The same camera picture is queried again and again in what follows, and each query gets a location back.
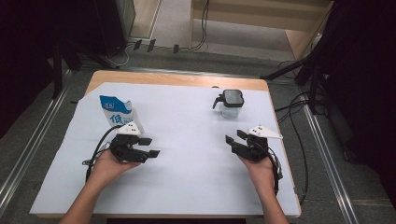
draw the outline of person's left hand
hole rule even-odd
[[[140,162],[119,162],[111,154],[110,150],[105,150],[96,160],[93,166],[89,182],[104,188],[109,183],[117,179],[123,172],[138,166]]]

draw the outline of table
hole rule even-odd
[[[207,19],[285,29],[296,60],[326,24],[330,0],[211,0]],[[206,0],[191,0],[190,44],[193,20],[202,19]]]
[[[244,93],[246,102],[237,119],[225,119],[211,108],[223,90],[214,86]],[[246,130],[256,122],[278,132],[264,80],[116,71],[93,75],[31,214],[61,217],[83,187],[86,167],[81,162],[91,157],[109,128],[100,94],[114,94],[124,102],[130,99],[146,130],[142,137],[153,139],[149,147],[138,148],[161,153],[109,185],[95,206],[96,217],[262,216],[248,171],[225,143],[225,134],[236,140],[236,129]],[[288,217],[297,217],[301,208],[283,143],[269,139],[269,145],[284,175],[277,198]]]

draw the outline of human arm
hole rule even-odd
[[[138,166],[138,162],[120,163],[106,150],[96,160],[90,178],[81,192],[61,219],[60,224],[65,223],[89,223],[93,208],[102,190],[123,172]]]
[[[259,194],[266,223],[289,224],[275,195],[274,174],[270,159],[267,157],[259,162],[248,161],[241,157],[239,159],[247,167],[250,179]]]

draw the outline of forearm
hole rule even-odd
[[[289,224],[275,196],[274,190],[272,188],[259,188],[256,190],[259,194],[260,202],[262,203],[265,223]]]
[[[60,223],[90,223],[93,208],[101,191],[102,187],[95,186],[94,183],[88,181]]]

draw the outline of white plastic part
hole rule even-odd
[[[271,131],[261,125],[247,130],[247,133],[253,134],[258,137],[278,138],[278,139],[283,138],[282,134],[274,133],[273,131]]]
[[[141,134],[137,125],[132,121],[116,130],[118,134],[139,135]]]

